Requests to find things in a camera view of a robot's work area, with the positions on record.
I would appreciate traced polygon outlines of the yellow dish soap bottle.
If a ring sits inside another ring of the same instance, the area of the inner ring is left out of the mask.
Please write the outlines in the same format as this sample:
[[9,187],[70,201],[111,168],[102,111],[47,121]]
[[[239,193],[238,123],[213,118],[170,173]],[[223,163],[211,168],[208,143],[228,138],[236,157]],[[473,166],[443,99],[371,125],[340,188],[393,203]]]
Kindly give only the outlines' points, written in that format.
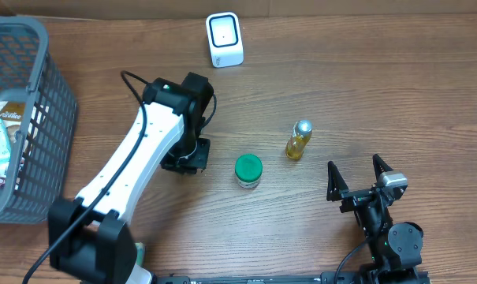
[[308,120],[297,121],[293,126],[293,133],[289,138],[285,154],[288,158],[299,160],[303,156],[304,149],[312,136],[312,123]]

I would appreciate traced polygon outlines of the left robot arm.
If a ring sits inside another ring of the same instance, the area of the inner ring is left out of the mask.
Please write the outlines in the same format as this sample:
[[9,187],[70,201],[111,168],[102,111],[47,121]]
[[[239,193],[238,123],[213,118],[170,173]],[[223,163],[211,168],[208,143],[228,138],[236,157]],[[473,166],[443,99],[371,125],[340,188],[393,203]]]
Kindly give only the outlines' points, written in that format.
[[158,168],[196,174],[207,166],[203,114],[216,102],[208,78],[189,73],[181,84],[157,78],[144,86],[133,92],[138,114],[109,161],[74,200],[56,200],[47,216],[49,247],[40,259],[82,283],[155,283],[137,261],[129,229],[136,205]]

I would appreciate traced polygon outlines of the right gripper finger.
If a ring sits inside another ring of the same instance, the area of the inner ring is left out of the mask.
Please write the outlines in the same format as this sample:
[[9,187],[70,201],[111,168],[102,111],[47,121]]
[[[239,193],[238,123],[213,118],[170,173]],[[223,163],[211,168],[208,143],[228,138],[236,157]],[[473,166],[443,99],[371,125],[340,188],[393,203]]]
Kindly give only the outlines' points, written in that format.
[[377,181],[384,181],[384,177],[387,172],[393,171],[393,168],[389,166],[379,154],[374,154],[372,157],[373,167],[375,171],[375,177]]
[[345,198],[345,194],[349,189],[345,183],[345,180],[340,174],[337,166],[333,161],[329,161],[328,164],[328,186],[326,191],[326,199],[328,201],[338,201]]

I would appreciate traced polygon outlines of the green lid jar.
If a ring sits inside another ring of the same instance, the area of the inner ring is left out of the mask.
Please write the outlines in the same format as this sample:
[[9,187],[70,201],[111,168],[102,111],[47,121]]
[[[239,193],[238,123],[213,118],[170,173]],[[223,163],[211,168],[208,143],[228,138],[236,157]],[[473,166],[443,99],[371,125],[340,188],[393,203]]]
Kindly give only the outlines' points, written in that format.
[[240,187],[253,189],[260,183],[263,164],[258,156],[244,154],[236,160],[234,172]]

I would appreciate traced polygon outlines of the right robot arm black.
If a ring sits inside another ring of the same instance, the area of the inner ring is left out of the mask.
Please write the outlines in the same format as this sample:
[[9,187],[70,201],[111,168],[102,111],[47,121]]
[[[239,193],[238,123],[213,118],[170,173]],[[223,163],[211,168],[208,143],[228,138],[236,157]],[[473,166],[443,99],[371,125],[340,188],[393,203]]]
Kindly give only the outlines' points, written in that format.
[[[376,182],[369,189],[350,191],[337,166],[328,162],[326,199],[340,201],[342,213],[352,212],[365,240],[348,253],[335,272],[323,272],[322,283],[429,283],[428,273],[417,271],[422,263],[423,230],[414,222],[394,224],[388,207],[399,200],[408,179],[377,154],[373,155]],[[344,273],[342,268],[359,250],[367,246],[372,262],[358,271]]]

